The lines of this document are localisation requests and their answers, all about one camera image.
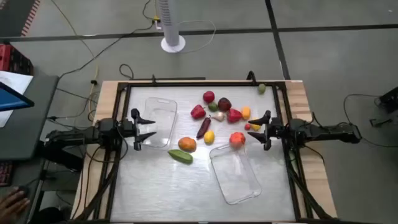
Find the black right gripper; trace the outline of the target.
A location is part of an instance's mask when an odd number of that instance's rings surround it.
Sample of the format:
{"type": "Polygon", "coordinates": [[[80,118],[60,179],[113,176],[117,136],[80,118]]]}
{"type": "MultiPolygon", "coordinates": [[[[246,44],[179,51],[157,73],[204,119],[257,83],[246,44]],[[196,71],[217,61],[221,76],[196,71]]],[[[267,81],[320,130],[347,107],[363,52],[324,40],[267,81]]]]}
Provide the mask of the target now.
{"type": "Polygon", "coordinates": [[[272,118],[269,110],[266,110],[262,118],[250,120],[248,123],[258,126],[265,124],[264,133],[248,132],[250,136],[264,144],[265,151],[268,151],[272,146],[270,138],[287,139],[290,137],[289,129],[282,124],[279,118],[272,118]]]}

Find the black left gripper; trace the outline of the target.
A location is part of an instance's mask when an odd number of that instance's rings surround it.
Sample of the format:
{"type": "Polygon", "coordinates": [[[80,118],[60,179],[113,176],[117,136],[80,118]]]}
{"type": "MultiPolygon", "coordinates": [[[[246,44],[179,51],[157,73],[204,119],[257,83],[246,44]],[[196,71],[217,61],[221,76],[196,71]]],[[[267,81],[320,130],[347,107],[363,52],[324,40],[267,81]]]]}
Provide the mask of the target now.
{"type": "Polygon", "coordinates": [[[141,142],[144,142],[147,138],[156,134],[156,132],[150,132],[145,134],[140,134],[139,125],[140,124],[154,124],[155,121],[147,120],[141,118],[140,112],[138,109],[134,108],[131,110],[131,118],[132,121],[128,119],[123,119],[121,124],[119,125],[121,135],[124,138],[134,138],[133,148],[136,151],[141,150],[141,142]]]}

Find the orange-red bell pepper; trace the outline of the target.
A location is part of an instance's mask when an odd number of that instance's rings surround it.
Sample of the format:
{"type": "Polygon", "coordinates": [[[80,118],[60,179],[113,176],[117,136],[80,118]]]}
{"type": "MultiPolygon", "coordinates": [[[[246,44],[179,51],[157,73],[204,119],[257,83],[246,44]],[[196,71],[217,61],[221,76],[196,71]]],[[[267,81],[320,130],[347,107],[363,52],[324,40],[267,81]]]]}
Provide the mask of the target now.
{"type": "Polygon", "coordinates": [[[234,149],[239,149],[245,145],[246,138],[243,133],[235,132],[229,137],[229,145],[234,149]]]}

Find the red bell pepper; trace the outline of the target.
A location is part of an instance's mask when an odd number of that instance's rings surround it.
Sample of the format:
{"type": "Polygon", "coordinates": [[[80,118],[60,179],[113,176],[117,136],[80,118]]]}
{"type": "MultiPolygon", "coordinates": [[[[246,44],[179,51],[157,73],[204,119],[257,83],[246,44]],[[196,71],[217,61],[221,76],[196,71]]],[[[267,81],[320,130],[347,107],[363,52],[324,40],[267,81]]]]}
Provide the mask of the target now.
{"type": "Polygon", "coordinates": [[[190,112],[193,119],[201,119],[205,117],[206,111],[202,105],[196,105],[190,112]]]}
{"type": "Polygon", "coordinates": [[[236,123],[238,121],[240,121],[242,119],[242,114],[240,111],[236,110],[236,109],[229,109],[226,112],[227,115],[227,121],[229,123],[236,123]]]}

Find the dark red apple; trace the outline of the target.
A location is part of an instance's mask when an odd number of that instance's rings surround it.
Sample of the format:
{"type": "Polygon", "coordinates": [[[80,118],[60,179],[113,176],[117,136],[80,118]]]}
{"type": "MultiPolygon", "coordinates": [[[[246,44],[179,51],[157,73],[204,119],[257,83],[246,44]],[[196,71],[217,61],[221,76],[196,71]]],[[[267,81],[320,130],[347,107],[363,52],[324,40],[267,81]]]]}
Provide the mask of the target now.
{"type": "Polygon", "coordinates": [[[223,97],[220,98],[218,101],[218,109],[222,112],[226,112],[228,110],[230,110],[231,108],[231,102],[229,101],[229,99],[223,97]]]}

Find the green cucumber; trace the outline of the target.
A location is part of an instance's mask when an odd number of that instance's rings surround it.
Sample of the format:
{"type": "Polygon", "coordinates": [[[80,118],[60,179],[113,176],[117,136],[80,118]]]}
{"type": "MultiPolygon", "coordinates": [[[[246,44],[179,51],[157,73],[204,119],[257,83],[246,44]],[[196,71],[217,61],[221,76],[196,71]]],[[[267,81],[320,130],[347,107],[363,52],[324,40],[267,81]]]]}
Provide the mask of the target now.
{"type": "Polygon", "coordinates": [[[193,162],[193,157],[189,153],[181,150],[172,149],[168,151],[168,154],[176,161],[184,164],[191,164],[193,162]]]}

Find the orange bell pepper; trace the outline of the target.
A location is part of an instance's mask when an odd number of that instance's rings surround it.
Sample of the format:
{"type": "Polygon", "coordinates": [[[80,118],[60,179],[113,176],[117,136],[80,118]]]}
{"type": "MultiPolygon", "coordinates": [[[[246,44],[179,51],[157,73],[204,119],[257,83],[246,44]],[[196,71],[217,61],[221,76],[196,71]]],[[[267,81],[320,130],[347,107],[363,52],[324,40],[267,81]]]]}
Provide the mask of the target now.
{"type": "Polygon", "coordinates": [[[185,152],[194,152],[197,148],[197,143],[196,140],[190,137],[184,137],[178,141],[178,146],[185,152]]]}

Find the dark purple eggplant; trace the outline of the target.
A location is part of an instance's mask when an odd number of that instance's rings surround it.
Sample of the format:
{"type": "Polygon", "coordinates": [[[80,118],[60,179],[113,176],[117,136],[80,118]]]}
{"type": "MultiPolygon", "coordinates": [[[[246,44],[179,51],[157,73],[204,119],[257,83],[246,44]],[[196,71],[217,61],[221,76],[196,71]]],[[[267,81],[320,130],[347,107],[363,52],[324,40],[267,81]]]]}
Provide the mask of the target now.
{"type": "Polygon", "coordinates": [[[211,123],[211,116],[206,117],[203,120],[203,122],[197,132],[197,136],[196,136],[197,139],[201,139],[205,135],[205,133],[207,132],[207,130],[210,126],[210,123],[211,123]]]}

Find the clear plastic basket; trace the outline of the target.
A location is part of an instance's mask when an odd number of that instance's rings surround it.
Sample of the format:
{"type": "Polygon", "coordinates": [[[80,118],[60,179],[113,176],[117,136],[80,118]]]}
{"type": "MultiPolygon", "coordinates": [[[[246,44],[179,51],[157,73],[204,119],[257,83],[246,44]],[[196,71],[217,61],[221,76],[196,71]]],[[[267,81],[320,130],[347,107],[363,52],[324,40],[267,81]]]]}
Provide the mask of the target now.
{"type": "Polygon", "coordinates": [[[154,148],[166,148],[177,116],[177,103],[164,98],[150,97],[146,99],[145,110],[142,117],[154,121],[152,124],[145,124],[140,127],[144,134],[155,132],[142,142],[143,146],[154,148]]]}
{"type": "Polygon", "coordinates": [[[235,149],[227,144],[214,148],[210,161],[227,204],[236,205],[262,193],[243,146],[235,149]]]}

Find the white tower fan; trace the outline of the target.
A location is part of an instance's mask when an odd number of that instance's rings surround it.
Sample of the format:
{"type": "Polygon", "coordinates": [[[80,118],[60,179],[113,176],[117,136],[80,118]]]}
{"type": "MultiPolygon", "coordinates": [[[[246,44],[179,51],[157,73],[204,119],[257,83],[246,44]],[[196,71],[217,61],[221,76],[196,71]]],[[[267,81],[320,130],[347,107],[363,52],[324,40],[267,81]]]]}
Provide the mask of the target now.
{"type": "Polygon", "coordinates": [[[161,41],[162,49],[173,54],[181,52],[186,41],[179,34],[175,0],[157,0],[157,7],[164,33],[164,38],[161,41]]]}

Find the grey desk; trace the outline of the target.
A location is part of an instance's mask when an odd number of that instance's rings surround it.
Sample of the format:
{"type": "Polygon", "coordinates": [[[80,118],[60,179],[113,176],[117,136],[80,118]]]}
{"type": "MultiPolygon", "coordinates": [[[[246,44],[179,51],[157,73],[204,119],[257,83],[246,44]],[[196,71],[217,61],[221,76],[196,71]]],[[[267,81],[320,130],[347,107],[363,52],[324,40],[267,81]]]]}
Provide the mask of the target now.
{"type": "Polygon", "coordinates": [[[0,128],[0,161],[26,161],[33,158],[59,77],[43,72],[33,76],[24,96],[34,102],[31,108],[15,110],[0,128]]]}

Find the black floor device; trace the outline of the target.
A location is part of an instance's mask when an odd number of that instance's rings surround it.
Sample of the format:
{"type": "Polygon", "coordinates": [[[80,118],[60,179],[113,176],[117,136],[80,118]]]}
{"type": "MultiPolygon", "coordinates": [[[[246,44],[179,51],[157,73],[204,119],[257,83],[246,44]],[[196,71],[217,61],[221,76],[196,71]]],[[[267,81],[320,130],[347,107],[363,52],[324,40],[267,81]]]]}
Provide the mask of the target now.
{"type": "Polygon", "coordinates": [[[379,105],[387,112],[398,110],[398,86],[379,97],[379,105]]]}

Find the computer monitor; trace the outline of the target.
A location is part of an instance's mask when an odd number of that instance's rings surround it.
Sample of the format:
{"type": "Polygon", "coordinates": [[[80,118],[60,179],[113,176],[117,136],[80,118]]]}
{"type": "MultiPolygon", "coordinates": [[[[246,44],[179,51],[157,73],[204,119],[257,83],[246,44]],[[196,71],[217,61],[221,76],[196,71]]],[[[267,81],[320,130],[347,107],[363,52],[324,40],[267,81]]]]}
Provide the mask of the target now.
{"type": "Polygon", "coordinates": [[[32,100],[0,82],[0,112],[30,108],[34,105],[32,100]]]}

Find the person's hand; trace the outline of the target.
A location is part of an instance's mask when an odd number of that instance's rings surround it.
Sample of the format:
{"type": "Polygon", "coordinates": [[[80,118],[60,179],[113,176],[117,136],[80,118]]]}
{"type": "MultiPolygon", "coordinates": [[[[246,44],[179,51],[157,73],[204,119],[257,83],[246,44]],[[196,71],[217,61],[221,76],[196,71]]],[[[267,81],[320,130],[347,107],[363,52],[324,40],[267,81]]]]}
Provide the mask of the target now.
{"type": "Polygon", "coordinates": [[[15,224],[29,204],[25,192],[18,187],[13,188],[0,199],[0,224],[15,224]]]}

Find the black aluminium table frame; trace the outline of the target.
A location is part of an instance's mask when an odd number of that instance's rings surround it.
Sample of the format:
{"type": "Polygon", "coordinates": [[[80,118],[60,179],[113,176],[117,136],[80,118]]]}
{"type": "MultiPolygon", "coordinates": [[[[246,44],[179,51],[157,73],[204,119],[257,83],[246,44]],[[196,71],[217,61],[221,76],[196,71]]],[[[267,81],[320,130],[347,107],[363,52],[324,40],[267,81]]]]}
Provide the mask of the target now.
{"type": "MultiPolygon", "coordinates": [[[[275,100],[277,109],[280,110],[281,120],[285,123],[292,118],[310,120],[311,109],[308,102],[307,92],[301,80],[261,80],[262,83],[274,86],[280,95],[275,100]]],[[[136,81],[104,81],[99,92],[98,105],[93,119],[95,121],[107,118],[116,113],[117,117],[123,115],[124,106],[119,104],[119,100],[127,100],[127,94],[121,89],[123,86],[132,84],[139,87],[200,87],[210,89],[213,87],[226,86],[237,88],[249,86],[253,87],[250,80],[159,80],[152,83],[148,80],[136,81]]],[[[320,157],[310,149],[305,149],[300,153],[302,177],[305,179],[308,190],[317,203],[330,215],[337,216],[335,203],[330,190],[330,184],[326,174],[325,165],[320,157]]],[[[92,166],[86,168],[87,174],[80,177],[80,183],[87,190],[83,190],[80,195],[86,195],[92,199],[99,189],[95,184],[101,185],[106,176],[110,173],[111,167],[102,165],[100,162],[92,162],[92,166]]]]}

